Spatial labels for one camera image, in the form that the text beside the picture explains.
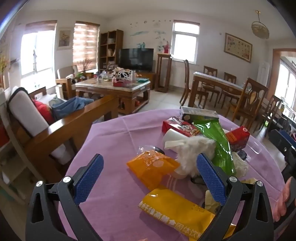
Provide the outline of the person right hand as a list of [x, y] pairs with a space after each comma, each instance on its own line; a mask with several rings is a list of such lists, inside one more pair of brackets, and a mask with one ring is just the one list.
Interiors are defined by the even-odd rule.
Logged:
[[287, 212], [287, 201], [290, 198], [290, 184], [293, 177], [290, 177], [285, 184], [282, 193], [273, 209], [273, 221], [278, 222]]

